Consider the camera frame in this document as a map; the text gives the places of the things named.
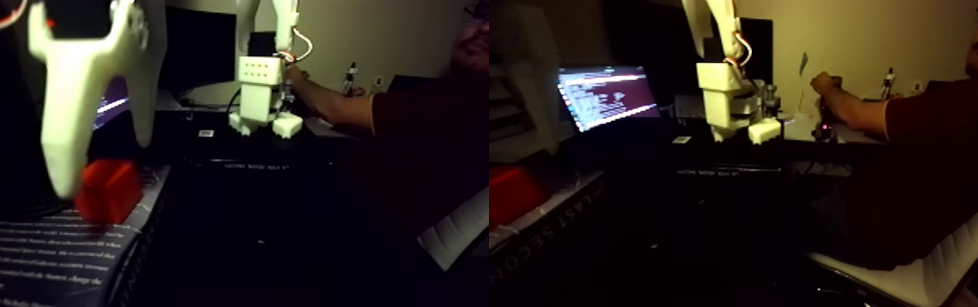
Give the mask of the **person's hand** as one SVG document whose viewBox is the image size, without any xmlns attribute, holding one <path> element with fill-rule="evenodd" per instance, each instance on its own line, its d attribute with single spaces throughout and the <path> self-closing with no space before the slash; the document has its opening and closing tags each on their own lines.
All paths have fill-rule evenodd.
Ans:
<svg viewBox="0 0 978 307">
<path fill-rule="evenodd" d="M 809 81 L 809 86 L 820 96 L 821 102 L 827 102 L 831 96 L 840 91 L 841 77 L 831 76 L 829 73 L 818 73 Z"/>
</svg>

